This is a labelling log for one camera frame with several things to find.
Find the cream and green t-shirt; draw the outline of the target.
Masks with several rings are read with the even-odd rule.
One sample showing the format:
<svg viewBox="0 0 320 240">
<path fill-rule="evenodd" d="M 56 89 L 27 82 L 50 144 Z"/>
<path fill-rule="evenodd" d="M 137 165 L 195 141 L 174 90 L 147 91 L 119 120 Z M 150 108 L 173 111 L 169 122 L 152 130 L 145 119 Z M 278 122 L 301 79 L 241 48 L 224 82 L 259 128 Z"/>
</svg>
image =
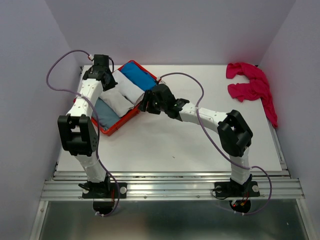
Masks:
<svg viewBox="0 0 320 240">
<path fill-rule="evenodd" d="M 99 98 L 104 101 L 117 114 L 119 118 L 122 118 L 135 107 L 116 89 L 103 91 Z"/>
</svg>

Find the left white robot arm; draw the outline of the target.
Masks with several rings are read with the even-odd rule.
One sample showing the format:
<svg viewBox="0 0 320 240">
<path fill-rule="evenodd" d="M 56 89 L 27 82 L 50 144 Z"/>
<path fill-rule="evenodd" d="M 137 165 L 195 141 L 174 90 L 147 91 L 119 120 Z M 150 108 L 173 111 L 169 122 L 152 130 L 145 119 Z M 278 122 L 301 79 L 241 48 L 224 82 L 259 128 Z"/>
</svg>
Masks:
<svg viewBox="0 0 320 240">
<path fill-rule="evenodd" d="M 111 184 L 97 156 L 99 136 L 91 118 L 97 116 L 93 108 L 99 96 L 117 83 L 110 70 L 108 55 L 95 54 L 92 59 L 92 66 L 83 73 L 73 106 L 66 115 L 58 117 L 57 124 L 62 148 L 79 161 L 87 175 L 87 184 L 94 184 L 95 193 L 106 197 L 111 193 Z"/>
</svg>

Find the red plastic tray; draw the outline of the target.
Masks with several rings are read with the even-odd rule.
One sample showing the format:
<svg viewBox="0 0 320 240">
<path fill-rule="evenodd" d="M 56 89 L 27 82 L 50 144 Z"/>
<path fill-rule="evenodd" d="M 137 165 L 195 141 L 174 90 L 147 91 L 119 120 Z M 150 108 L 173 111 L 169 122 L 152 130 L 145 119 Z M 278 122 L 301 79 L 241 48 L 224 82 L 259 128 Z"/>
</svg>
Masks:
<svg viewBox="0 0 320 240">
<path fill-rule="evenodd" d="M 155 80 L 156 82 L 156 85 L 157 85 L 157 81 L 156 81 L 156 77 L 151 74 L 149 71 L 147 71 L 144 67 L 142 67 L 139 63 L 137 63 L 136 61 L 134 60 L 130 60 L 129 62 L 134 62 L 136 63 L 142 70 L 148 72 Z M 119 130 L 125 123 L 127 123 L 130 119 L 132 119 L 134 116 L 136 116 L 140 110 L 138 109 L 138 105 L 134 105 L 134 109 L 130 110 L 126 115 L 124 115 L 123 117 L 120 117 L 120 120 L 115 124 L 113 125 L 111 128 L 109 128 L 108 130 L 103 130 L 102 127 L 100 127 L 100 131 L 101 133 L 107 135 L 107 136 L 111 136 L 113 133 L 115 133 L 117 130 Z M 91 121 L 92 123 L 95 125 L 95 126 L 100 126 L 100 122 L 97 122 L 96 120 L 96 117 L 94 115 L 92 115 L 91 117 Z"/>
</svg>

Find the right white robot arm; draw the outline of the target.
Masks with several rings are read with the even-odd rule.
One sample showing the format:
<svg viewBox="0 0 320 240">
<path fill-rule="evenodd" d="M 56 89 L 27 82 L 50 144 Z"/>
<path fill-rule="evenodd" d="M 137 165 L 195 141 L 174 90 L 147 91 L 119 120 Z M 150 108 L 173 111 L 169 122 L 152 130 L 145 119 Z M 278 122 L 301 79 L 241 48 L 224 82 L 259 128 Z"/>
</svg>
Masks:
<svg viewBox="0 0 320 240">
<path fill-rule="evenodd" d="M 218 134 L 221 147 L 229 155 L 231 163 L 231 192 L 242 195 L 248 190 L 249 147 L 253 132 L 237 110 L 217 112 L 198 107 L 184 98 L 175 98 L 165 84 L 155 85 L 144 93 L 138 106 L 142 112 L 159 115 L 164 112 L 169 118 L 193 123 Z"/>
</svg>

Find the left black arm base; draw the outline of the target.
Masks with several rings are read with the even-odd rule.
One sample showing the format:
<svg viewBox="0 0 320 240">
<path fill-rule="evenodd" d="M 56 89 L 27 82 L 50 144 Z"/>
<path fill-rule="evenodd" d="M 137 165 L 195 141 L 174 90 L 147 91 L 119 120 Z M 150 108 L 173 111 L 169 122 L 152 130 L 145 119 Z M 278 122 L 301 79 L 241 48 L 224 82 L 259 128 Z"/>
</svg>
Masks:
<svg viewBox="0 0 320 240">
<path fill-rule="evenodd" d="M 119 188 L 115 182 L 85 182 L 79 183 L 78 186 L 82 189 L 83 199 L 125 199 L 127 197 L 127 183 L 118 183 Z"/>
</svg>

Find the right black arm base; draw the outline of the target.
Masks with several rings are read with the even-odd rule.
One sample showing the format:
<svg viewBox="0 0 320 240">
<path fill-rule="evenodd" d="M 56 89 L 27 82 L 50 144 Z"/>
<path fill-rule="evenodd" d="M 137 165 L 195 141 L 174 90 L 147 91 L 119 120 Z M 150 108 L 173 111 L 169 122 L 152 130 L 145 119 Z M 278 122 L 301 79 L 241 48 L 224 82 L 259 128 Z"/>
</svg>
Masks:
<svg viewBox="0 0 320 240">
<path fill-rule="evenodd" d="M 225 200 L 227 198 L 259 197 L 260 189 L 258 183 L 253 181 L 252 174 L 250 174 L 244 184 L 239 184 L 232 179 L 215 182 L 210 193 L 219 200 Z"/>
</svg>

